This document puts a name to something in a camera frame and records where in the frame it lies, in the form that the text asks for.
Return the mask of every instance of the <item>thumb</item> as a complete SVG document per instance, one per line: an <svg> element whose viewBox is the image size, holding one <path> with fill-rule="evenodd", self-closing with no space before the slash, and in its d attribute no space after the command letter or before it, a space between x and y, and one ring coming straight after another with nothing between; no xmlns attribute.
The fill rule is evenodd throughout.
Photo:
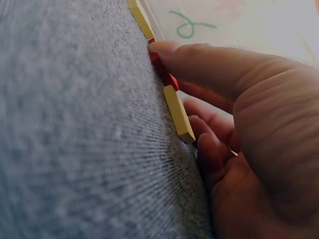
<svg viewBox="0 0 319 239"><path fill-rule="evenodd" d="M279 56L208 44L182 46L158 41L150 44L149 50L157 53L180 81L214 91L232 101L255 84L297 64Z"/></svg>

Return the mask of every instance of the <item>gray fabric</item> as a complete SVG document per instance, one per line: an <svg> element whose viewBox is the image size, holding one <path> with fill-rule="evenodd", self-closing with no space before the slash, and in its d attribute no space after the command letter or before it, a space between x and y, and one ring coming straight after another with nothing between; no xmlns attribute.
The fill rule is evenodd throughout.
<svg viewBox="0 0 319 239"><path fill-rule="evenodd" d="M209 238L126 0L0 0L0 238Z"/></svg>

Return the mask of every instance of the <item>gray cushion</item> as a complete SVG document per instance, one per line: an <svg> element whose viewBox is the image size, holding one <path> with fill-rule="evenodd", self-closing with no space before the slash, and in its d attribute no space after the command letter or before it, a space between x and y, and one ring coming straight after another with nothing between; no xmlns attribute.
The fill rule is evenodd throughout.
<svg viewBox="0 0 319 239"><path fill-rule="evenodd" d="M0 238L210 238L126 0L0 0Z"/></svg>

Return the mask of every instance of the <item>white surface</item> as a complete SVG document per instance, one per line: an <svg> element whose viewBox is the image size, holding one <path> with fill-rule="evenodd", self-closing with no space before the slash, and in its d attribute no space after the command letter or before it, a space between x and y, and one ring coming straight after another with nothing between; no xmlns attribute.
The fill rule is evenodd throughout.
<svg viewBox="0 0 319 239"><path fill-rule="evenodd" d="M235 45L312 64L319 58L319 16L315 0L140 1L158 40ZM217 29L195 25L192 38L180 37L177 28L187 21L170 11L182 13L195 23L216 25ZM189 25L181 32L189 35L191 31Z"/></svg>

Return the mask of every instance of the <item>green line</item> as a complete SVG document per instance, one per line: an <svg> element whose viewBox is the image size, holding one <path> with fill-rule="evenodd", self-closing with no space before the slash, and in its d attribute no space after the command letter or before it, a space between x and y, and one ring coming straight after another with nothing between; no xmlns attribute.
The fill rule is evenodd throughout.
<svg viewBox="0 0 319 239"><path fill-rule="evenodd" d="M169 11L169 13L176 14L176 15L178 15L178 16L184 18L184 19L187 21L187 23L184 23L184 24L180 25L180 26L177 28L177 30L176 30L176 33L177 33L180 37L185 38L185 39L190 39L190 38L192 38L192 37L194 36L194 34L195 34L195 26L196 26L196 25L205 26L205 27L210 27L210 28L217 28L217 26L212 25L212 24L209 24L209 23L204 23L204 22L192 22L187 16L185 16L185 15L179 13L179 12L176 12L176 11ZM184 34L182 34L182 33L181 33L181 29L182 29L183 27L185 27L185 26L188 26L188 25L191 26L191 33L190 33L189 35L184 35Z"/></svg>

